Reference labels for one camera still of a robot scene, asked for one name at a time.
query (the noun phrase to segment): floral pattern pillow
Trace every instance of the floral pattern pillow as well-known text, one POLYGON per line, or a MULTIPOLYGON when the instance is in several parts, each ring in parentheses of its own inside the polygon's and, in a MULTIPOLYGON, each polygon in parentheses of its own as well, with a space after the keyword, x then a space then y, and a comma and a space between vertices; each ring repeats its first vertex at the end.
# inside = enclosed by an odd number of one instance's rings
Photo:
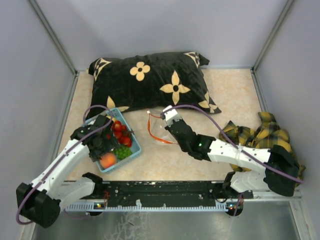
MULTIPOLYGON (((99 58, 89 66, 93 75, 92 105, 122 112, 189 104, 212 114, 221 110, 209 96, 200 66, 209 60, 197 52, 164 52, 125 59, 99 58)), ((87 118, 99 114, 93 108, 87 118)))

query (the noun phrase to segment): white wall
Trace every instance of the white wall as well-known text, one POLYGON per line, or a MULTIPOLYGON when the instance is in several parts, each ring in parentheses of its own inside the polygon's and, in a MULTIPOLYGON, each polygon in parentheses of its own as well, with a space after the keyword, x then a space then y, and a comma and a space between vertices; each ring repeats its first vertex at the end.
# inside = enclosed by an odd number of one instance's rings
POLYGON ((305 164, 301 187, 320 239, 320 1, 295 1, 258 77, 269 111, 305 164))
POLYGON ((75 68, 99 57, 199 51, 252 67, 287 0, 37 0, 75 68))
POLYGON ((14 240, 16 188, 49 163, 73 74, 28 1, 2 1, 0 23, 0 239, 14 240))

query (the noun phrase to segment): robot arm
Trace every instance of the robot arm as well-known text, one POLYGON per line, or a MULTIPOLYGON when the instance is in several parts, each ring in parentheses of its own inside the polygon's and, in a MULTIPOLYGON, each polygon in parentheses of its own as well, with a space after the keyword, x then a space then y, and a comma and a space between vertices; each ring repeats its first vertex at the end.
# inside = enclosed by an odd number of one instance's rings
POLYGON ((181 150, 193 158, 251 169, 246 172, 230 172, 224 182, 226 186, 238 193, 248 190, 272 190, 283 196, 293 196, 296 185, 294 181, 266 169, 241 152, 244 150, 266 165, 296 178, 299 164, 283 147, 274 145, 271 149, 258 149, 239 145, 237 149, 212 136, 196 134, 175 109, 165 112, 163 118, 167 125, 165 129, 177 140, 181 150))
MULTIPOLYGON (((272 149, 242 146, 236 149, 231 144, 212 136, 196 134, 175 109, 164 113, 164 119, 167 124, 165 129, 174 136, 181 150, 195 159, 235 164, 252 170, 228 173, 222 186, 226 192, 272 190, 283 196, 293 195, 294 181, 275 174, 241 153, 243 149, 265 164, 297 177, 299 165, 284 148, 275 145, 272 149)), ((119 145, 112 134, 111 124, 98 130, 106 125, 107 121, 109 121, 108 118, 99 115, 90 124, 76 129, 66 147, 44 172, 30 184, 21 183, 19 185, 16 189, 16 198, 20 215, 47 228, 70 204, 83 197, 98 198, 101 195, 103 180, 92 173, 84 174, 67 189, 61 186, 65 178, 83 158, 89 155, 92 161, 98 161, 101 156, 119 145)))
POLYGON ((89 125, 76 129, 63 151, 44 172, 30 184, 19 185, 16 189, 18 207, 29 195, 21 208, 20 215, 47 228, 56 221, 60 212, 67 206, 83 197, 94 196, 101 192, 103 180, 92 173, 84 174, 81 179, 68 185, 67 189, 61 186, 83 158, 90 156, 92 161, 98 161, 101 156, 119 145, 111 132, 112 124, 79 142, 84 136, 104 126, 108 121, 109 119, 105 116, 98 116, 89 125))

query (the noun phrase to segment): yellow plaid fabric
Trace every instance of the yellow plaid fabric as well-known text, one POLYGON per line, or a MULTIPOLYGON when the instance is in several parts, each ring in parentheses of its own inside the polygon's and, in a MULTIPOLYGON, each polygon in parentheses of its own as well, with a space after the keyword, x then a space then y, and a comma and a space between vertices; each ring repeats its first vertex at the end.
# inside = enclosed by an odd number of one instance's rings
MULTIPOLYGON (((246 126, 236 126, 232 121, 229 121, 223 131, 235 144, 257 149, 270 149, 273 145, 279 145, 295 157, 290 145, 289 133, 284 129, 280 129, 275 116, 269 112, 258 112, 258 116, 261 119, 261 125, 257 130, 246 126)), ((226 142, 221 133, 219 134, 219 139, 226 142)), ((250 171, 248 168, 233 164, 231 164, 231 167, 235 172, 250 171)), ((302 179, 302 173, 305 169, 304 165, 300 165, 299 179, 302 179)))

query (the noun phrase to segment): beige flower pattern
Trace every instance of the beige flower pattern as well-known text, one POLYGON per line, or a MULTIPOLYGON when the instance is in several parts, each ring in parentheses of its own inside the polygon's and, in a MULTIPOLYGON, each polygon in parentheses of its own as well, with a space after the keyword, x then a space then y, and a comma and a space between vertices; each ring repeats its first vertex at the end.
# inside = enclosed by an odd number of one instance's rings
POLYGON ((190 88, 183 86, 182 84, 179 84, 180 79, 179 76, 174 70, 172 77, 171 77, 172 84, 165 84, 163 85, 160 90, 165 92, 166 94, 172 93, 172 101, 174 105, 177 105, 180 99, 180 94, 185 94, 190 91, 190 88))
POLYGON ((94 65, 94 72, 93 72, 93 77, 94 80, 97 80, 97 77, 99 75, 99 73, 101 72, 101 70, 107 65, 112 63, 111 61, 107 61, 103 58, 100 58, 99 60, 96 61, 95 65, 94 65))
POLYGON ((184 53, 184 55, 187 55, 188 57, 190 57, 194 61, 196 67, 197 68, 199 67, 200 65, 199 53, 191 51, 191 52, 184 53))
MULTIPOLYGON (((108 96, 108 99, 106 101, 106 106, 109 109, 116 108, 116 104, 110 96, 108 96)), ((120 110, 120 112, 123 112, 123 111, 127 110, 129 108, 129 106, 117 106, 117 108, 120 110)))
POLYGON ((135 78, 140 82, 145 79, 145 74, 150 71, 150 66, 145 65, 143 61, 136 63, 136 66, 130 69, 130 74, 135 76, 135 78))
POLYGON ((209 92, 207 91, 206 94, 204 95, 205 100, 199 102, 198 104, 200 105, 200 107, 204 108, 204 109, 210 109, 210 113, 214 113, 215 109, 217 109, 217 105, 214 104, 210 104, 209 103, 209 92))

